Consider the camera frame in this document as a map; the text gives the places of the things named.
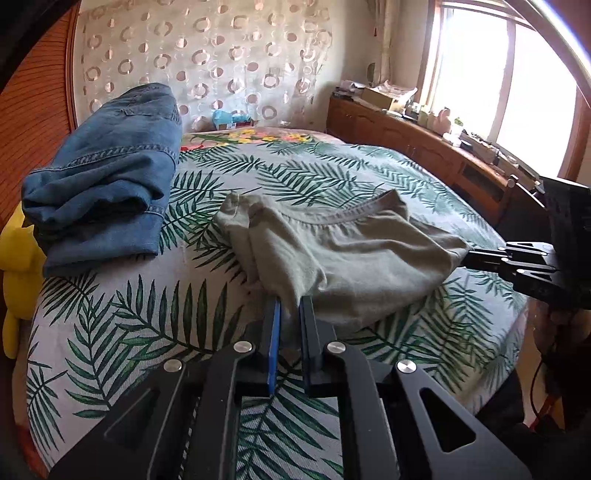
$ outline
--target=wooden dresser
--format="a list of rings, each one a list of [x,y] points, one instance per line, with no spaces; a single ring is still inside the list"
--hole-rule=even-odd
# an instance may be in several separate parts
[[[412,158],[450,186],[492,226],[503,217],[514,182],[429,130],[336,97],[330,99],[326,129],[344,142],[388,147]]]

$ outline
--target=window frame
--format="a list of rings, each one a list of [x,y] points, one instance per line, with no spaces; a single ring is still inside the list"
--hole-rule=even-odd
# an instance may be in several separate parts
[[[446,11],[449,11],[450,9],[468,10],[506,20],[509,37],[507,61],[495,119],[493,120],[491,131],[486,139],[489,143],[502,149],[496,141],[501,131],[507,104],[509,102],[509,94],[511,92],[511,83],[515,67],[517,25],[534,31],[536,30],[523,19],[516,10],[509,6],[505,7],[495,0],[429,0],[423,58],[421,59],[419,70],[418,92],[415,96],[422,105],[427,105],[429,108],[433,106],[433,100],[441,72],[441,36],[443,33],[443,25],[446,20]],[[587,105],[583,95],[580,93],[579,88],[577,89],[577,103],[574,112],[573,125],[571,127],[570,139],[558,173],[560,178],[576,181],[585,154],[583,145],[587,144],[590,128],[591,109]],[[531,167],[528,167],[522,161],[519,161],[519,163],[527,170],[531,169]]]

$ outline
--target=black metal bracket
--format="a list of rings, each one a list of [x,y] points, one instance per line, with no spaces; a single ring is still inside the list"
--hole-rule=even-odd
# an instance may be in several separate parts
[[[281,306],[200,362],[169,359],[125,393],[50,480],[233,479],[242,397],[275,390]]]
[[[393,367],[337,341],[300,302],[304,388],[337,397],[345,480],[531,479],[529,470],[409,360]]]
[[[513,289],[553,308],[591,309],[591,290],[559,260],[554,247],[540,242],[509,242],[498,250],[475,248],[463,267],[498,273]]]

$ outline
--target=blue denim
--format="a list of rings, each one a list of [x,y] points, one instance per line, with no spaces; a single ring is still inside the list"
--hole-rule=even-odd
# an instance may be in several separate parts
[[[182,126],[170,88],[138,86],[104,104],[22,184],[46,277],[158,254]]]

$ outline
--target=screw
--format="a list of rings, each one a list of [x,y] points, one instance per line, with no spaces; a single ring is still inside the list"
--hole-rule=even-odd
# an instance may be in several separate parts
[[[180,360],[177,360],[176,358],[171,358],[170,360],[166,360],[164,363],[164,369],[168,373],[178,372],[179,370],[182,369],[182,367],[183,367],[183,363]]]
[[[396,368],[403,374],[411,374],[417,369],[417,364],[412,360],[400,360],[396,364]]]
[[[343,353],[345,350],[347,350],[347,347],[345,347],[344,343],[341,342],[330,342],[327,346],[326,349],[330,352],[330,353]]]
[[[246,340],[240,340],[239,342],[234,343],[234,350],[238,353],[248,353],[252,350],[252,343],[247,342]]]

